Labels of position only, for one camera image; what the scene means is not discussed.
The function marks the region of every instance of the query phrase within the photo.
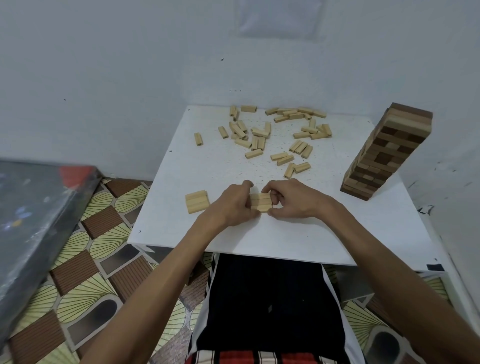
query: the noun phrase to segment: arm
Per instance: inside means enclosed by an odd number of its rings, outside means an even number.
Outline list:
[[[208,244],[228,226],[258,217],[246,207],[250,181],[233,184],[194,222],[94,341],[81,364],[147,363],[175,302]]]
[[[316,217],[341,240],[395,325],[428,363],[478,363],[480,339],[468,324],[413,270],[371,235],[335,199],[291,179],[271,181],[268,214]]]

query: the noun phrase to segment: forearm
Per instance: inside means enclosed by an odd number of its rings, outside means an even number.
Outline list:
[[[185,237],[103,329],[82,363],[146,363],[191,270],[219,229],[200,215]]]
[[[477,360],[480,340],[412,269],[371,235],[342,205],[326,221],[339,237],[398,329],[432,362]]]

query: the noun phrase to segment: plaid fabric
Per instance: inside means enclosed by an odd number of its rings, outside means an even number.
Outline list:
[[[214,352],[200,350],[190,355],[185,364],[341,364],[308,352],[281,354],[275,352]]]

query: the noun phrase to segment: white stripe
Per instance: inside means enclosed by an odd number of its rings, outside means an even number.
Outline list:
[[[345,314],[340,307],[340,303],[336,297],[335,290],[333,289],[332,283],[328,277],[327,272],[325,272],[324,266],[322,266],[322,271],[324,272],[324,281],[328,286],[328,289],[332,293],[332,296],[335,298],[338,309],[340,310],[340,315],[342,317],[343,331],[345,332],[345,352],[347,353],[348,358],[350,359],[351,364],[365,364],[365,358],[361,351],[357,337],[353,333],[353,330],[350,324],[345,317]]]
[[[200,334],[202,331],[205,329],[207,326],[207,318],[208,318],[208,306],[210,302],[210,288],[212,287],[213,280],[215,278],[215,273],[218,269],[218,261],[220,258],[220,254],[213,254],[212,259],[215,260],[215,269],[210,271],[210,287],[208,287],[208,292],[207,296],[204,299],[204,303],[202,305],[202,309],[200,310],[200,313],[198,314],[197,318],[197,323],[195,324],[195,328],[193,329],[192,333],[192,349],[187,355],[187,358],[192,355],[194,352],[197,351],[197,340],[200,337]]]

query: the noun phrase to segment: patterned floor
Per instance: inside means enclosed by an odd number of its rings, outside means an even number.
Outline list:
[[[127,244],[151,182],[104,179],[12,333],[0,364],[78,363],[108,321],[170,249]],[[185,286],[151,364],[185,360],[202,307],[211,253]],[[334,266],[328,266],[336,283]],[[448,300],[438,277],[426,279]],[[375,296],[345,303],[344,312],[365,356],[374,363],[422,363]]]

